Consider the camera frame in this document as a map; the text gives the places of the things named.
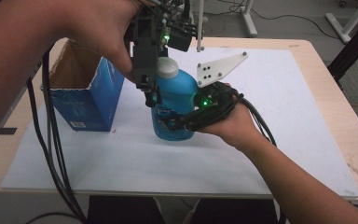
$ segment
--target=robotic hand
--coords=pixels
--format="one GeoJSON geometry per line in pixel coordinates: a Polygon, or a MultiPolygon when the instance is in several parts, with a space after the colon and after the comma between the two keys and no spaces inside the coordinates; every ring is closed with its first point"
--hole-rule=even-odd
{"type": "Polygon", "coordinates": [[[199,89],[194,97],[195,111],[183,117],[167,117],[160,122],[171,131],[185,127],[195,132],[226,119],[242,98],[243,94],[238,94],[237,90],[222,82],[215,82],[199,89]]]}
{"type": "MultiPolygon", "coordinates": [[[[134,23],[129,27],[125,40],[133,42],[132,65],[136,88],[145,93],[145,104],[154,107],[161,104],[156,77],[158,58],[168,57],[167,46],[188,51],[192,37],[200,42],[196,25],[189,17],[189,0],[149,0],[154,7],[141,6],[134,23]]],[[[228,117],[242,94],[235,89],[216,82],[247,58],[246,52],[214,62],[199,64],[199,91],[194,97],[195,111],[182,117],[167,117],[160,122],[170,130],[197,131],[228,117]]]]}

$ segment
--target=human arm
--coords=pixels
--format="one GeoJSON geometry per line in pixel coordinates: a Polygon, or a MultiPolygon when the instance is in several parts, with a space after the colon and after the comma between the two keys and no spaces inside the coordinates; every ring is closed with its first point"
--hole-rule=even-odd
{"type": "Polygon", "coordinates": [[[202,131],[222,137],[249,158],[291,223],[358,223],[358,210],[264,138],[244,105],[202,131]]]}
{"type": "Polygon", "coordinates": [[[123,35],[136,0],[6,0],[0,2],[0,121],[46,50],[69,37],[103,55],[128,79],[123,35]]]}

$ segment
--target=cardboard box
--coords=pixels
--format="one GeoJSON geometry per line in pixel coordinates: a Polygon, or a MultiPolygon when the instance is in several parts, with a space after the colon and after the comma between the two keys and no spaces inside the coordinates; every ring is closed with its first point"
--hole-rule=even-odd
{"type": "Polygon", "coordinates": [[[73,130],[110,131],[124,77],[109,61],[69,40],[49,75],[54,107],[73,130]]]}

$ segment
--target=forearm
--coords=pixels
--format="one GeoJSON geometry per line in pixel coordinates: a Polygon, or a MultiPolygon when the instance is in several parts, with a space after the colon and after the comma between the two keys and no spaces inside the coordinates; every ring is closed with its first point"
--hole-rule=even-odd
{"type": "Polygon", "coordinates": [[[0,121],[43,53],[60,36],[51,1],[0,2],[0,121]]]}
{"type": "Polygon", "coordinates": [[[260,140],[246,156],[293,223],[358,223],[358,211],[306,173],[275,146],[260,140]]]}

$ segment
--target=white plastic bracket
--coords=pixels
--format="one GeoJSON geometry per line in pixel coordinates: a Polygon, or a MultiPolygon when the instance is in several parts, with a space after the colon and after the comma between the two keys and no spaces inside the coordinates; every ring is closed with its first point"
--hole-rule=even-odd
{"type": "Polygon", "coordinates": [[[197,84],[200,88],[208,86],[223,77],[226,77],[234,68],[240,65],[248,54],[244,51],[242,54],[230,56],[224,59],[208,63],[199,63],[197,66],[197,84]]]}

